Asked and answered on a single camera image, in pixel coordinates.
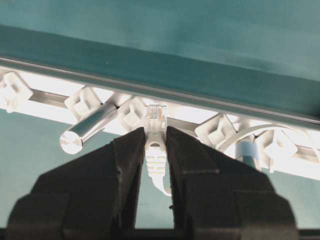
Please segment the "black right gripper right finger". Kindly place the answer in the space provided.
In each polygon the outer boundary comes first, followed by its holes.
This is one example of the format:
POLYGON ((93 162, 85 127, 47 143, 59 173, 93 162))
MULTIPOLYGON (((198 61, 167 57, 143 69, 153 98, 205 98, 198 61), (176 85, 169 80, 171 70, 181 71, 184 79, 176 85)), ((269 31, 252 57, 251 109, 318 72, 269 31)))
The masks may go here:
POLYGON ((174 227, 189 240, 297 240, 289 202, 266 174, 170 126, 174 227))

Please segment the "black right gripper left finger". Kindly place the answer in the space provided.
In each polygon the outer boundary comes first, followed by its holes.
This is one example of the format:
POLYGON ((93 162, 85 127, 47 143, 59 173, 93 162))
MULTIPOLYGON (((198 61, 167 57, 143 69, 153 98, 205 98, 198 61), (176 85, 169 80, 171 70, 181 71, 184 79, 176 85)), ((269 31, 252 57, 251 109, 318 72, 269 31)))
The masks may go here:
POLYGON ((135 227, 143 128, 40 175, 15 203, 8 240, 114 240, 135 227))

